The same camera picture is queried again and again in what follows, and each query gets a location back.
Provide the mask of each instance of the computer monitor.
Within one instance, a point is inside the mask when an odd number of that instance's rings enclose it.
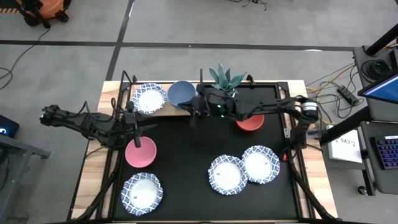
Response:
[[[358,96],[398,104],[398,74],[378,80],[362,90]]]

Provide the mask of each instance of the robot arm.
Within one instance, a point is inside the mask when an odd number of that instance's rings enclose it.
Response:
[[[133,109],[133,102],[128,102],[126,110],[118,112],[121,114],[121,119],[117,119],[115,114],[110,116],[103,113],[81,111],[72,113],[61,110],[58,105],[51,105],[42,109],[43,114],[40,117],[40,122],[46,126],[62,126],[75,130],[87,139],[97,139],[102,146],[109,149],[120,146],[118,142],[125,141],[126,134],[133,134],[136,147],[140,147],[141,132],[154,125],[140,128]]]
[[[235,121],[243,121],[253,115],[287,113],[298,120],[297,127],[290,135],[290,145],[296,149],[306,147],[306,135],[311,124],[318,121],[318,105],[315,101],[304,96],[270,101],[249,102],[241,96],[228,96],[225,92],[215,88],[206,89],[203,84],[197,86],[198,95],[179,106],[192,115],[192,120],[198,116],[219,116]]]

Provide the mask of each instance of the monitor screen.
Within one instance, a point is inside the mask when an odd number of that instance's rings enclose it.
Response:
[[[393,75],[377,85],[363,91],[361,95],[375,98],[377,100],[398,103],[398,74]]]

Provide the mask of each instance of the keyboard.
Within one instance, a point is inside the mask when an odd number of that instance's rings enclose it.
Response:
[[[372,138],[382,169],[398,169],[398,136]]]

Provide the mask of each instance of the blue bowl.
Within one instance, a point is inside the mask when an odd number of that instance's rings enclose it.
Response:
[[[187,81],[178,81],[170,86],[167,99],[170,104],[179,108],[178,104],[191,100],[196,94],[195,87]]]

